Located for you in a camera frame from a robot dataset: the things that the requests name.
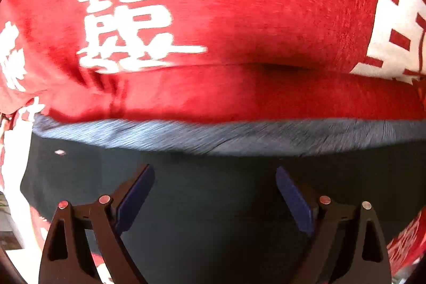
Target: black fabric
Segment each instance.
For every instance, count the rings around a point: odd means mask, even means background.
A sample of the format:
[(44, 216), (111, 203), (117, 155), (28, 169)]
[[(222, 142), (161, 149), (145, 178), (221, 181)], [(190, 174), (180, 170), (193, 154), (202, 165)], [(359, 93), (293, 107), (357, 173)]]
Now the black fabric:
[(51, 220), (59, 201), (92, 202), (150, 163), (154, 187), (122, 235), (150, 284), (275, 284), (286, 282), (308, 241), (275, 186), (278, 165), (297, 171), (321, 195), (370, 201), (389, 241), (424, 204), (425, 145), (238, 158), (102, 149), (34, 134), (21, 190)]

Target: black clamp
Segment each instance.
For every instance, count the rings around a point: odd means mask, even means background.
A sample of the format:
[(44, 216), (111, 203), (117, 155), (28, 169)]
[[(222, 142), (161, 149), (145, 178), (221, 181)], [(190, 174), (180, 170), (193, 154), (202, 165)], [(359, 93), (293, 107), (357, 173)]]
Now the black clamp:
[(278, 168), (276, 182), (299, 230), (312, 236), (290, 284), (318, 283), (343, 222), (345, 237), (328, 284), (391, 283), (385, 239), (369, 202), (356, 207), (336, 203), (328, 196), (315, 198), (309, 186), (298, 182), (283, 168)]
[(56, 210), (41, 258), (40, 284), (99, 284), (85, 230), (93, 230), (115, 284), (145, 284), (120, 239), (129, 230), (154, 183), (144, 166), (112, 195), (73, 207), (62, 201)]

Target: metal rivet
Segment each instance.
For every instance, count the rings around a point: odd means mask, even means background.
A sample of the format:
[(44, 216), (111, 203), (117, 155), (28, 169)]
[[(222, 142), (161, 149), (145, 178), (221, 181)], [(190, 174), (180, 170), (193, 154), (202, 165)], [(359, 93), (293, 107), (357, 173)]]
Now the metal rivet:
[(110, 196), (108, 196), (108, 195), (102, 195), (102, 196), (99, 198), (99, 202), (100, 202), (101, 204), (108, 203), (110, 200), (111, 200), (111, 198), (110, 198)]
[(58, 203), (58, 207), (60, 209), (65, 209), (68, 207), (68, 201), (61, 201), (60, 203)]
[(364, 207), (365, 209), (371, 209), (371, 203), (369, 203), (368, 201), (364, 201), (364, 202), (363, 202), (363, 207)]
[(323, 205), (329, 205), (331, 203), (331, 199), (328, 196), (326, 196), (326, 195), (321, 196), (320, 199), (319, 199), (319, 201)]

